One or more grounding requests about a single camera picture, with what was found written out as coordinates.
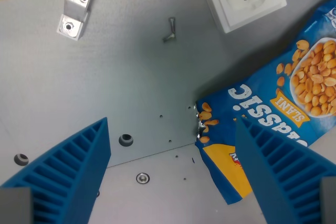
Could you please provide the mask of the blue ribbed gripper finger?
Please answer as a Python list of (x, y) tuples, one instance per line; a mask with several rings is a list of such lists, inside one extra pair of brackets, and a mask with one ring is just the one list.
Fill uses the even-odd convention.
[(313, 150), (241, 118), (235, 152), (267, 223), (322, 223), (320, 183), (335, 164)]
[(88, 223), (110, 160), (107, 118), (57, 144), (1, 188), (29, 188), (34, 223)]

